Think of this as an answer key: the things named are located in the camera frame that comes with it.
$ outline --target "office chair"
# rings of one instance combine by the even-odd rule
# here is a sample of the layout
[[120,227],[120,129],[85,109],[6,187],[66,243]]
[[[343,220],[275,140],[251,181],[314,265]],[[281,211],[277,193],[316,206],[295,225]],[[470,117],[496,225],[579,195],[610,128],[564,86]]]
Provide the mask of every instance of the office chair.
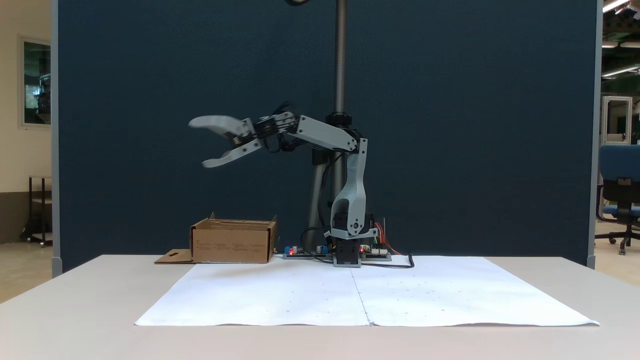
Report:
[[600,174],[604,183],[598,185],[597,208],[600,209],[600,194],[617,205],[607,205],[602,209],[615,219],[606,219],[596,212],[598,219],[603,222],[616,222],[627,226],[627,230],[618,233],[599,234],[596,239],[609,239],[615,244],[616,238],[620,242],[620,255],[625,255],[625,246],[631,246],[631,239],[640,240],[640,234],[634,233],[631,226],[637,225],[640,217],[640,206],[633,203],[640,202],[640,145],[603,145],[600,148]]

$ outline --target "white table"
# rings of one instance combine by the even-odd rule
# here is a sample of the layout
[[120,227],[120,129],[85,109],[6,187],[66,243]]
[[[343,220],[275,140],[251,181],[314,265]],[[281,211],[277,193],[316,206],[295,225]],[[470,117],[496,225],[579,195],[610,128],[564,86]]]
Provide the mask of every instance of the white table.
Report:
[[561,258],[488,259],[600,327],[137,327],[192,267],[157,258],[101,256],[0,304],[0,358],[640,359],[640,288]]

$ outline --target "metal pole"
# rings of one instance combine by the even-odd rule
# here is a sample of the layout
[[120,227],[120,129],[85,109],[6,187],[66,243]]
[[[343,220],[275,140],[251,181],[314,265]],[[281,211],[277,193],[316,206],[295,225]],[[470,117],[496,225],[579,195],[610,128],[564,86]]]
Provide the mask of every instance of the metal pole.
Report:
[[347,53],[347,0],[335,2],[335,108],[344,112],[344,73]]
[[[346,40],[347,40],[347,0],[336,0],[335,2],[335,82],[334,82],[334,112],[344,112],[344,79],[346,68]],[[336,158],[339,156],[339,152],[331,154]],[[311,199],[309,201],[309,218],[308,226],[315,227],[319,225],[318,219],[318,203],[322,201],[320,199],[320,185],[322,183],[322,174],[325,168],[328,166],[327,159],[321,160],[319,154],[314,151],[314,176],[311,186]],[[346,182],[345,178],[345,162],[344,157],[336,161],[332,165],[332,189],[330,199],[333,200],[338,196],[338,193],[342,191],[342,187]],[[328,224],[331,224],[332,219],[327,219]],[[313,231],[307,231],[303,240],[302,246],[307,250],[315,250],[316,243],[314,242]]]
[[[344,82],[346,72],[347,53],[347,0],[335,2],[335,108],[337,113],[344,113]],[[333,153],[336,158],[339,152]],[[332,200],[338,196],[344,183],[344,157],[337,160],[332,168]]]

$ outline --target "open cardboard box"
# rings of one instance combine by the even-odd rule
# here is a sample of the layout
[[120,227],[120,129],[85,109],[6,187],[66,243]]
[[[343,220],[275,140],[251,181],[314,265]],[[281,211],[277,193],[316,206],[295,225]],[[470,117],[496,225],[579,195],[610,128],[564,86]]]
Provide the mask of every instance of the open cardboard box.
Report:
[[277,239],[277,221],[220,220],[215,214],[191,226],[190,249],[173,249],[156,264],[269,262]]

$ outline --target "colored wires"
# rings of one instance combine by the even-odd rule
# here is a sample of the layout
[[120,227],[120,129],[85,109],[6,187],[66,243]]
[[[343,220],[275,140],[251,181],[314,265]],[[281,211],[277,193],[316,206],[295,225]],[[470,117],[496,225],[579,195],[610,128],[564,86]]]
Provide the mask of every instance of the colored wires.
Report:
[[382,227],[382,225],[380,225],[379,222],[376,222],[374,224],[376,226],[376,228],[378,229],[378,233],[380,234],[380,239],[378,239],[377,237],[374,239],[374,241],[378,241],[376,243],[381,243],[384,246],[386,246],[389,250],[391,250],[394,254],[396,255],[402,255],[400,254],[398,251],[396,251],[394,248],[391,247],[391,245],[389,245],[389,242],[387,241],[387,234],[385,233],[384,228]]

